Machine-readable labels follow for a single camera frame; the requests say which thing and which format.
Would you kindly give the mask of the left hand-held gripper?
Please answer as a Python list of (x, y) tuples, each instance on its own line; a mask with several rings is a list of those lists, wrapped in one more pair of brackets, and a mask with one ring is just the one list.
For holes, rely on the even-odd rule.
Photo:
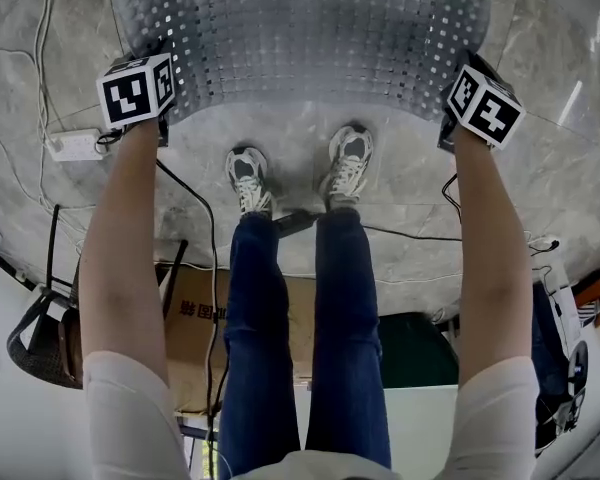
[(129, 53), (116, 60), (97, 80), (103, 118), (108, 130), (96, 140), (98, 147), (118, 142), (133, 127), (155, 118), (160, 147), (169, 143), (168, 112), (175, 103), (172, 55), (164, 42), (147, 44), (148, 55)]

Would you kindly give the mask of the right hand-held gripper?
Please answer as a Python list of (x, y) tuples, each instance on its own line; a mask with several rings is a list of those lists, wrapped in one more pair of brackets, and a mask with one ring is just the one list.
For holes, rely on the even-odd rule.
[(438, 148), (454, 151), (452, 133), (460, 125), (490, 148), (502, 150), (526, 115), (512, 86), (480, 55), (467, 49), (460, 51), (454, 75), (454, 82), (441, 93)]

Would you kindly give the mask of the translucent studded bath mat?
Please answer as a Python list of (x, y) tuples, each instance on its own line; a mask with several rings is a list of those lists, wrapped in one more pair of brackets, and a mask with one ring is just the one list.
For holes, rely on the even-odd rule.
[(461, 50), (478, 50), (490, 0), (112, 0), (136, 55), (160, 42), (173, 122), (213, 106), (366, 103), (435, 121)]

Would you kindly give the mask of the person's left forearm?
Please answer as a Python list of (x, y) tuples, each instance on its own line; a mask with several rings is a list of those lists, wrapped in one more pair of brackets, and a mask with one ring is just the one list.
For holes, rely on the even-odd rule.
[(79, 262), (84, 356), (125, 355), (168, 380), (164, 316), (153, 264), (159, 127), (137, 124), (120, 141)]

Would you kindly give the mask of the person's right forearm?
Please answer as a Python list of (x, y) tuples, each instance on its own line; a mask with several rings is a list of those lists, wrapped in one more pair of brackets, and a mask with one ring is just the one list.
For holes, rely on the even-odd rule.
[(491, 151), (457, 126), (452, 134), (461, 205), (463, 276), (459, 384), (532, 350), (532, 270), (524, 230)]

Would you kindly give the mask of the white power strip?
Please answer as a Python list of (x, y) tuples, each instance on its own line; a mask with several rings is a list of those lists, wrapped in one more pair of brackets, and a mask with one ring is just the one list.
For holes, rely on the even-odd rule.
[(45, 139), (45, 146), (56, 162), (99, 161), (106, 155), (98, 147), (99, 137), (95, 128), (58, 132)]

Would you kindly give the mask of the person's left sneaker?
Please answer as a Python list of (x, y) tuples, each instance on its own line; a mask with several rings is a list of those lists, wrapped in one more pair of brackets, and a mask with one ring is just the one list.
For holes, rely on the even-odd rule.
[(267, 161), (259, 149), (251, 146), (233, 148), (225, 161), (225, 174), (238, 196), (240, 213), (272, 215), (272, 195), (267, 178)]

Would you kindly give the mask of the person's sneaker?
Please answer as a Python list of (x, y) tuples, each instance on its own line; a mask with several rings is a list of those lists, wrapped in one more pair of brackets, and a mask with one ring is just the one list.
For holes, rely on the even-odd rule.
[(356, 205), (373, 150), (373, 137), (360, 124), (343, 126), (333, 135), (328, 149), (330, 168), (319, 190), (328, 211)]
[(233, 148), (225, 161), (225, 174), (238, 196), (240, 213), (272, 215), (272, 195), (267, 178), (267, 161), (259, 149), (251, 146)]

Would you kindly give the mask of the person's right sneaker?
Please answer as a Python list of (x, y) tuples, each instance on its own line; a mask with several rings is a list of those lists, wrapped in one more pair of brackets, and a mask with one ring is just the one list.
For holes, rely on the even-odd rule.
[(330, 168), (319, 190), (328, 211), (356, 205), (373, 150), (373, 137), (360, 124), (343, 126), (333, 135), (328, 149)]

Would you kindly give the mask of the black power adapter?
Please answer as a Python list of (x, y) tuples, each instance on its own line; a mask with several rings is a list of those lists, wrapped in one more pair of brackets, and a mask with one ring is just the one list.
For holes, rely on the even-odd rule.
[(279, 237), (285, 238), (311, 228), (319, 216), (319, 213), (298, 209), (286, 216), (275, 219), (273, 224)]

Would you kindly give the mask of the person's blue jeans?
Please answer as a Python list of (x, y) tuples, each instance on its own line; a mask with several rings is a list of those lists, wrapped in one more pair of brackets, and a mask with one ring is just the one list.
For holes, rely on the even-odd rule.
[(273, 221), (250, 213), (230, 256), (228, 354), (218, 480), (368, 480), (391, 468), (375, 281), (367, 236), (351, 208), (317, 223), (312, 390), (298, 430), (289, 299)]

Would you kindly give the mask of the dark green bin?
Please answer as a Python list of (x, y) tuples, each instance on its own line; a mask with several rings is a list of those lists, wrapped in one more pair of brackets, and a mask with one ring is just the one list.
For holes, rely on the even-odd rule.
[(456, 385), (458, 359), (425, 313), (381, 316), (381, 378), (385, 389)]

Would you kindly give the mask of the black round wicker chair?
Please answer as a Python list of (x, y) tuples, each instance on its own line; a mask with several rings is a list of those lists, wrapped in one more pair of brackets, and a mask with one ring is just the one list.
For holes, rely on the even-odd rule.
[(64, 388), (83, 387), (83, 362), (102, 352), (83, 355), (79, 312), (79, 262), (69, 295), (56, 292), (53, 276), (7, 339), (7, 352), (24, 372)]

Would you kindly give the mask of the person's white shirt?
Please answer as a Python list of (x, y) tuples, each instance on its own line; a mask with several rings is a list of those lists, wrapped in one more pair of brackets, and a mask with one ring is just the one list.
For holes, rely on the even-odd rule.
[[(113, 352), (88, 356), (86, 404), (94, 480), (191, 480), (181, 432), (165, 382), (141, 363)], [(433, 480), (531, 480), (538, 381), (528, 357), (478, 373), (456, 397), (444, 468)], [(404, 480), (358, 455), (300, 450), (241, 467), (254, 458), (220, 460), (234, 480)]]

